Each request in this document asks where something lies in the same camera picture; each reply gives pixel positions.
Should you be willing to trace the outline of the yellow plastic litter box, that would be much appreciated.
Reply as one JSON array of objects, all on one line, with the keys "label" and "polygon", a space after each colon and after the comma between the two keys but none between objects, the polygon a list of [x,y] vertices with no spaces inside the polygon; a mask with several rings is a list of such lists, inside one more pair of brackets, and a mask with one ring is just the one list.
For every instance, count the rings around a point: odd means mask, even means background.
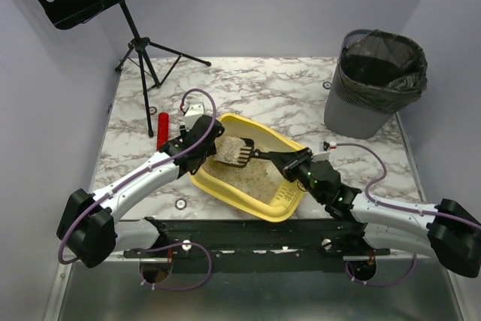
[{"label": "yellow plastic litter box", "polygon": [[[290,152],[304,148],[301,144],[288,139],[275,130],[237,114],[223,114],[219,116],[219,121],[225,127],[225,136],[251,138],[255,141],[256,146],[266,150]],[[210,176],[202,169],[202,166],[195,175],[190,177],[190,180],[199,189],[220,201],[272,223],[282,222],[290,218],[304,197],[304,192],[295,183],[284,180],[271,201],[264,203]]]}]

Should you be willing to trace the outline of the black slotted litter scoop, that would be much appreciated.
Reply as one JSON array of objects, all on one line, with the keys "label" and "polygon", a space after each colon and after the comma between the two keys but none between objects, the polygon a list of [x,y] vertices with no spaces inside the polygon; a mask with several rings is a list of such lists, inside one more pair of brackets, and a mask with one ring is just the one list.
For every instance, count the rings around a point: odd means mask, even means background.
[{"label": "black slotted litter scoop", "polygon": [[216,145],[215,162],[234,168],[245,168],[251,159],[272,160],[279,152],[264,152],[250,138],[226,136]]}]

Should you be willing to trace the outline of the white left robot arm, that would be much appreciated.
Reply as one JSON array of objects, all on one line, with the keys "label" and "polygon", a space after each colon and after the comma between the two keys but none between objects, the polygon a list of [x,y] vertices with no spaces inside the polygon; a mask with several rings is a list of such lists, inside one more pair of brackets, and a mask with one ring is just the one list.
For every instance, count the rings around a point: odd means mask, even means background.
[{"label": "white left robot arm", "polygon": [[153,221],[135,221],[126,227],[120,227],[119,221],[157,189],[184,174],[194,174],[216,152],[215,141],[224,131],[219,120],[202,115],[192,128],[182,129],[178,137],[118,181],[94,192],[74,191],[56,231],[61,241],[59,262],[68,264],[63,253],[70,250],[75,260],[93,268],[115,251],[151,248],[160,236]]}]

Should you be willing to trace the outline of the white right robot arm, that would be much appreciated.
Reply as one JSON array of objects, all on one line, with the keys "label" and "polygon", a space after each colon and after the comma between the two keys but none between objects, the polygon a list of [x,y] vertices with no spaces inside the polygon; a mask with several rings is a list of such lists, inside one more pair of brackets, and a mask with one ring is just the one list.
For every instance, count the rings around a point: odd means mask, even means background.
[{"label": "white right robot arm", "polygon": [[311,149],[268,152],[270,160],[290,182],[298,181],[337,220],[365,225],[364,240],[379,248],[374,226],[394,232],[388,248],[434,256],[446,269],[463,277],[480,272],[480,223],[457,201],[406,204],[374,198],[367,189],[347,186],[326,160],[316,160]]}]

